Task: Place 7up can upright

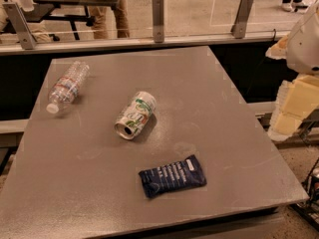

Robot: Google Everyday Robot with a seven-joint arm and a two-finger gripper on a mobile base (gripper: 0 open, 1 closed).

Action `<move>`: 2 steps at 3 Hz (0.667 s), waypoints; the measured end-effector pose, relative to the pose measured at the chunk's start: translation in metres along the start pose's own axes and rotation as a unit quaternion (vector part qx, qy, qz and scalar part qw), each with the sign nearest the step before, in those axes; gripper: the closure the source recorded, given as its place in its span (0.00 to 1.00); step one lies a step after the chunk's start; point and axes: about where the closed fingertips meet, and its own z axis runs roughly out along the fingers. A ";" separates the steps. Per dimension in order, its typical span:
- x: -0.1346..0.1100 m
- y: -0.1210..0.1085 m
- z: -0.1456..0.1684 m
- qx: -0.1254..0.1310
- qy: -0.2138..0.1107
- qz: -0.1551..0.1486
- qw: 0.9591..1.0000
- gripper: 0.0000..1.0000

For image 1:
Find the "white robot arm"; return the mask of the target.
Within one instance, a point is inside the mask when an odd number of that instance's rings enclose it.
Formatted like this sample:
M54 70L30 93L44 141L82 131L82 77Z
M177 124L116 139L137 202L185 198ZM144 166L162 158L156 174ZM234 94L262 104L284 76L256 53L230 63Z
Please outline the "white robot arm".
M280 85L268 136L274 141L289 138L319 108L319 3L310 6L290 33L269 48L266 56L285 59L298 76Z

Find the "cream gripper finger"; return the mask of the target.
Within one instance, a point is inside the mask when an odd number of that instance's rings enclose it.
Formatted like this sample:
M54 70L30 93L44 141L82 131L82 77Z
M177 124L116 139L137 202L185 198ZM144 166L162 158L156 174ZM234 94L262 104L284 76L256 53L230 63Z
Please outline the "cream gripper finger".
M287 41L288 36L282 37L266 51L265 55L274 60L286 59Z
M299 74L292 82L283 81L278 89L268 136L274 141L286 140L318 108L318 76Z

